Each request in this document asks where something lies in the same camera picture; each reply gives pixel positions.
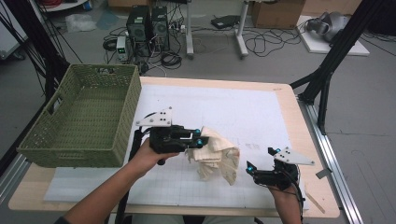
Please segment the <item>beige cloth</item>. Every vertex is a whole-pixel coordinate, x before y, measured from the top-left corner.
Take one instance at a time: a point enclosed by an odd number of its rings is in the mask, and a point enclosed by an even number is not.
[[[217,169],[222,176],[233,185],[239,165],[239,148],[228,139],[207,127],[202,128],[201,136],[208,136],[208,143],[202,148],[187,150],[189,161],[194,159],[200,163],[198,174],[207,180]]]

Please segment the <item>gripper camera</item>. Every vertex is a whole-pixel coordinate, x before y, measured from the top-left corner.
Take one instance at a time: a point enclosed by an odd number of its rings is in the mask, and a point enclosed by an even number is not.
[[[247,173],[253,177],[254,183],[260,186],[276,186],[280,190],[287,189],[291,184],[298,185],[299,170],[297,164],[314,165],[315,162],[289,148],[273,149],[268,147],[268,154],[274,157],[274,170],[258,170],[247,161]]]
[[[201,136],[199,129],[184,129],[183,126],[173,125],[172,107],[149,114],[136,125],[140,128],[134,132],[134,142],[135,139],[140,139],[141,143],[143,135],[149,133],[149,146],[159,154],[184,152],[187,148],[202,148],[209,140],[209,137]],[[142,132],[143,126],[149,128]],[[159,161],[158,164],[163,165],[164,161]]]

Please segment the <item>wooden table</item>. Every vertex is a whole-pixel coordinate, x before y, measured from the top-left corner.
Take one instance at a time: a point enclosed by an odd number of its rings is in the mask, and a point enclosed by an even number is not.
[[[273,91],[277,96],[292,148],[317,162],[315,166],[300,166],[307,194],[306,199],[310,203],[309,210],[304,211],[304,217],[338,217],[340,215],[328,178],[318,179],[316,177],[316,173],[323,170],[323,166],[320,164],[317,150],[305,124],[303,114],[289,85],[162,77],[141,77],[141,82],[143,85]],[[32,164],[9,201],[9,208],[28,211],[67,211],[70,209],[74,203],[49,203],[44,201],[44,195],[54,176],[54,172],[55,169],[53,168],[43,168]],[[277,212],[274,209],[158,205],[128,205],[126,213],[277,217]]]

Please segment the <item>computer case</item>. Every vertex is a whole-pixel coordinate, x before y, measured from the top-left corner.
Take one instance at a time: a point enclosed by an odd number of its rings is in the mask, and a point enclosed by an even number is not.
[[[134,55],[141,57],[150,56],[149,41],[153,37],[149,6],[132,6],[131,13],[126,22]]]
[[[169,25],[166,7],[154,7],[151,11],[151,23],[156,50],[168,51]]]

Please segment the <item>green wicker basket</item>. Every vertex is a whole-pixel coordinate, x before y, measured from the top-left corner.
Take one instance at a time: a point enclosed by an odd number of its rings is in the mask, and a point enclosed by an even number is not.
[[[44,167],[122,166],[141,89],[133,65],[70,65],[18,151]]]

